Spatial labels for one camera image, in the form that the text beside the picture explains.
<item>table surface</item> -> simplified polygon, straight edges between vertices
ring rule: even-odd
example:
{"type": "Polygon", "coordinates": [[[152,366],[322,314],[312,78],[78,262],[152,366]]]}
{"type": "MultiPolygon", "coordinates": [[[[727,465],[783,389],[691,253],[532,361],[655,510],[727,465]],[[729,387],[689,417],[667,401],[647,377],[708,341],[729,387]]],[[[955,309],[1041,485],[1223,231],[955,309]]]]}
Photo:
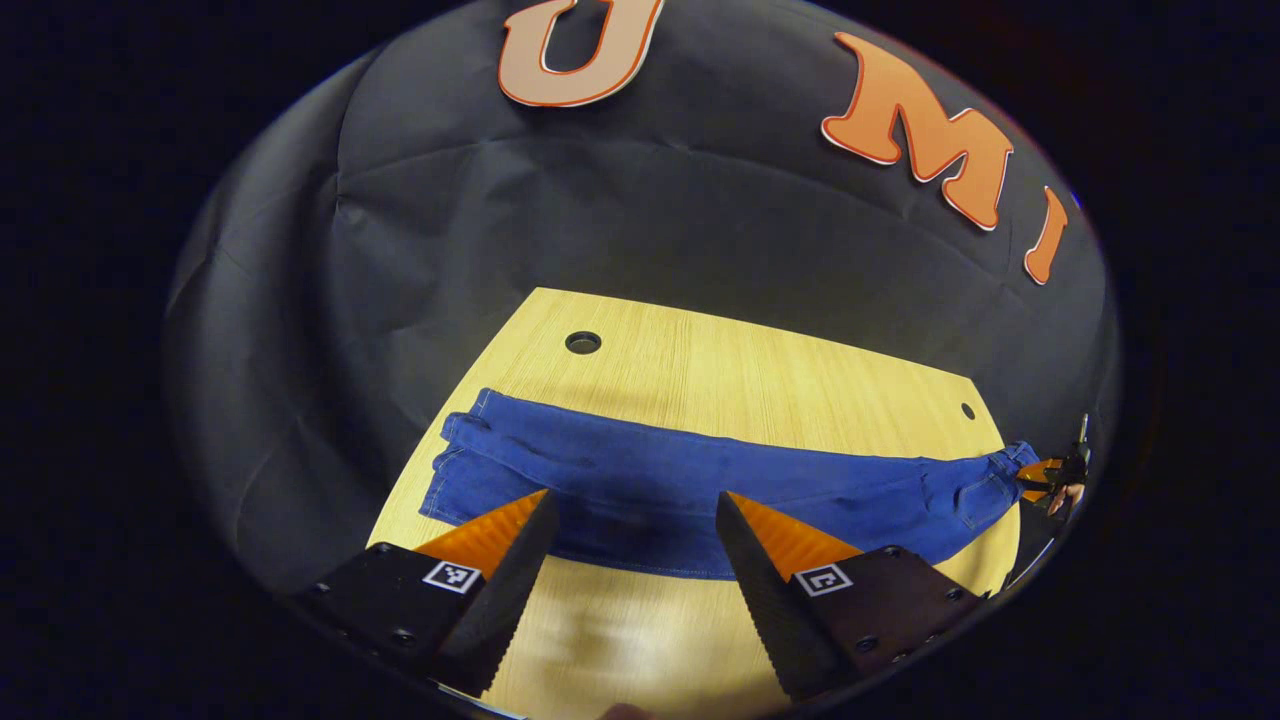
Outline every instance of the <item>table surface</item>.
{"type": "MultiPolygon", "coordinates": [[[[968,378],[886,355],[700,313],[535,290],[454,388],[370,536],[416,547],[452,525],[419,515],[449,413],[481,388],[717,437],[895,457],[974,457],[1004,445],[968,378]],[[575,355],[564,338],[603,340],[575,355]],[[975,414],[961,411],[968,404],[975,414]]],[[[1012,569],[1016,505],[936,568],[974,593],[1012,569]]],[[[740,719],[787,705],[733,582],[547,557],[493,687],[481,700],[538,720],[594,720],[631,702],[666,720],[740,719]]]]}

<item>jeans pocket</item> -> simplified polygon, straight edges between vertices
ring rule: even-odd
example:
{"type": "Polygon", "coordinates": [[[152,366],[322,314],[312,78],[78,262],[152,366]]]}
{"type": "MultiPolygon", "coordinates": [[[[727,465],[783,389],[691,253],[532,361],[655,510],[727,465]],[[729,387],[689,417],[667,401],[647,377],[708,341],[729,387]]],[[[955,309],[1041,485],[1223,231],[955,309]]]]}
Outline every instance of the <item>jeans pocket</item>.
{"type": "Polygon", "coordinates": [[[956,516],[972,530],[996,521],[1011,505],[1009,488],[995,473],[956,491],[956,516]]]}

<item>black fabric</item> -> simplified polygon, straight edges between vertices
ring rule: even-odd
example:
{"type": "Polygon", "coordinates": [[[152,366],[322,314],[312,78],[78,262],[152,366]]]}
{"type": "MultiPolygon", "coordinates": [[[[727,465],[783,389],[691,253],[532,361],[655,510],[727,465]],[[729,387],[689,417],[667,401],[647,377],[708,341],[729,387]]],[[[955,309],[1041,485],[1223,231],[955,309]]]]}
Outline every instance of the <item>black fabric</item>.
{"type": "MultiPolygon", "coordinates": [[[[1097,238],[982,96],[813,5],[740,0],[668,3],[622,92],[526,108],[497,85],[503,20],[526,5],[474,3],[342,69],[244,152],[196,224],[166,315],[168,391],[187,466],[259,580],[306,582],[362,547],[426,425],[538,286],[970,377],[1004,439],[1046,456],[1089,413],[1105,465],[1120,347],[1097,238]],[[822,137],[856,78],[836,31],[1012,140],[996,231],[906,158],[881,167],[822,137]],[[1039,287],[1021,261],[1046,184],[1070,224],[1039,287]]],[[[605,8],[559,18],[552,68],[586,61],[605,8]]],[[[895,138],[906,147],[900,124],[895,138]]]]}

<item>human hand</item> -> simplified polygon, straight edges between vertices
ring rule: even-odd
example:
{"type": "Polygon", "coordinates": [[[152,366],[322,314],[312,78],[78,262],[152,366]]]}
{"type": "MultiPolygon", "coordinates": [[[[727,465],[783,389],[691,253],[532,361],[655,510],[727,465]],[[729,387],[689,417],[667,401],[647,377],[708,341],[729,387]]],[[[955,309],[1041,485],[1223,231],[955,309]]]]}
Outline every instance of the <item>human hand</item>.
{"type": "Polygon", "coordinates": [[[1062,507],[1062,503],[1066,502],[1068,497],[1071,498],[1073,507],[1079,505],[1080,501],[1084,500],[1084,486],[1075,483],[1059,488],[1057,495],[1053,496],[1053,502],[1050,502],[1048,505],[1050,516],[1062,507]]]}
{"type": "Polygon", "coordinates": [[[600,715],[600,720],[658,720],[658,716],[631,703],[620,702],[605,710],[604,715],[600,715]]]}

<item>jeans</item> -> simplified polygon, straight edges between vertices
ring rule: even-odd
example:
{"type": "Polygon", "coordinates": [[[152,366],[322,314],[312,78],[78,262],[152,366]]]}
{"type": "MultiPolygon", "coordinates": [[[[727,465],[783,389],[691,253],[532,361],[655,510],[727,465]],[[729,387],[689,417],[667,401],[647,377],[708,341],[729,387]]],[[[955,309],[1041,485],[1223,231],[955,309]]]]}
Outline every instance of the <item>jeans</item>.
{"type": "Polygon", "coordinates": [[[480,392],[444,421],[448,448],[420,512],[461,524],[550,488],[552,555],[681,578],[732,579],[716,502],[733,491],[861,550],[941,562],[1021,496],[1027,443],[982,457],[869,457],[754,445],[480,392]]]}

